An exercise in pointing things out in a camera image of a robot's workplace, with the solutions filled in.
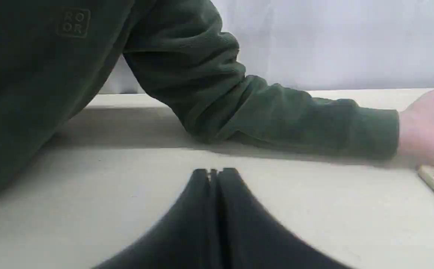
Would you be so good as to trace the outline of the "person's bare hand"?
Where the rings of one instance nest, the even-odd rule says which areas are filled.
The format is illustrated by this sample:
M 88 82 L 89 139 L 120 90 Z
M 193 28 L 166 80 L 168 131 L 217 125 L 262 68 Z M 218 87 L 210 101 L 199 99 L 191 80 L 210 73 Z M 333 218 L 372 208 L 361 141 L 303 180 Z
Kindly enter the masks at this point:
M 398 153 L 434 160 L 434 90 L 399 113 Z

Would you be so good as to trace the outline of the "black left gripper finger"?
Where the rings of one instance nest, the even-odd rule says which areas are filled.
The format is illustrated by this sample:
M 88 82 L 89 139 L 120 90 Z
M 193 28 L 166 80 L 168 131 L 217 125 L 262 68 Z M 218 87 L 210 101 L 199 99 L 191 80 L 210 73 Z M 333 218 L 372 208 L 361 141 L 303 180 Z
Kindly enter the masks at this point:
M 217 226 L 207 170 L 194 170 L 170 210 L 98 269 L 216 269 Z
M 279 223 L 234 168 L 217 174 L 218 234 L 227 269 L 346 269 Z

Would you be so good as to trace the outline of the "green fleece sleeve forearm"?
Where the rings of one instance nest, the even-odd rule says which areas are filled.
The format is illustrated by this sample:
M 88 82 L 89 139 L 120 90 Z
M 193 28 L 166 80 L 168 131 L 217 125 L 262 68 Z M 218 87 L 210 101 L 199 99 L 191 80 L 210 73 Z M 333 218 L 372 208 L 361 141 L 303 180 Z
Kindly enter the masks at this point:
M 398 113 L 246 75 L 210 0 L 0 0 L 0 191 L 96 96 L 123 55 L 194 138 L 388 160 Z

